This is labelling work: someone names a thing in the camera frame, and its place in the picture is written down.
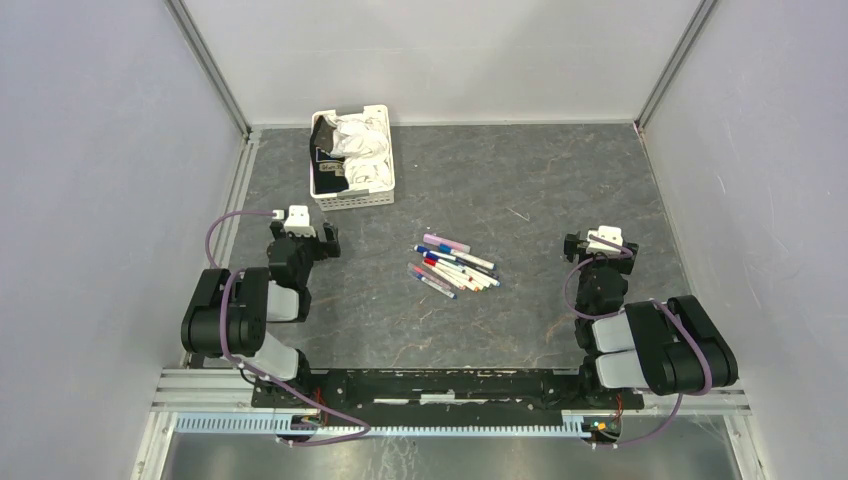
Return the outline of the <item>pink highlighter pen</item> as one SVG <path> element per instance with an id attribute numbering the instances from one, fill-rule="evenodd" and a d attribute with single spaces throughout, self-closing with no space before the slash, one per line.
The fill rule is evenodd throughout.
<path id="1" fill-rule="evenodd" d="M 440 247 L 442 245 L 449 247 L 452 250 L 458 250 L 463 253 L 470 253 L 471 247 L 467 244 L 443 238 L 434 234 L 424 234 L 423 242 L 429 245 Z"/>

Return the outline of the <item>blue cap white marker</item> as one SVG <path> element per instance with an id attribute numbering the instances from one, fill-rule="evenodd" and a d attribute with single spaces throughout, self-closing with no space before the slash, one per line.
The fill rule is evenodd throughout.
<path id="1" fill-rule="evenodd" d="M 470 253 L 451 248 L 448 245 L 440 244 L 439 250 L 441 252 L 445 253 L 445 254 L 453 255 L 457 259 L 461 259 L 461 260 L 463 260 L 467 263 L 476 265 L 476 266 L 481 267 L 483 269 L 487 269 L 487 270 L 495 270 L 496 269 L 496 265 L 494 263 L 487 261 L 487 260 L 484 260 L 484 259 L 481 259 L 481 258 L 478 258 L 474 255 L 471 255 Z"/>

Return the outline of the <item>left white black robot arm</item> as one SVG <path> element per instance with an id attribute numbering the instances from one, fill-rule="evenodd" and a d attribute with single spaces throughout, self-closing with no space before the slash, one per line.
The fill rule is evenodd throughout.
<path id="1" fill-rule="evenodd" d="M 268 264 L 242 273 L 205 269 L 181 324 L 183 348 L 205 358 L 222 358 L 220 338 L 243 369 L 260 377 L 276 377 L 275 392 L 290 407 L 306 405 L 314 381 L 305 374 L 308 362 L 294 347 L 268 331 L 271 323 L 302 323 L 310 312 L 307 283 L 314 264 L 341 255 L 336 226 L 325 222 L 319 232 L 270 224 L 273 241 L 266 249 Z"/>

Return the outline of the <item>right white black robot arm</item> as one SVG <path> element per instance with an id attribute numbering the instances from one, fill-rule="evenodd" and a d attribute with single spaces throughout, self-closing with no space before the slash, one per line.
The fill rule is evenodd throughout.
<path id="1" fill-rule="evenodd" d="M 638 251 L 617 227 L 564 239 L 563 254 L 575 264 L 566 279 L 577 283 L 565 305 L 587 354 L 579 368 L 580 400 L 602 408 L 623 389 L 704 395 L 734 385 L 737 359 L 695 296 L 626 302 Z"/>

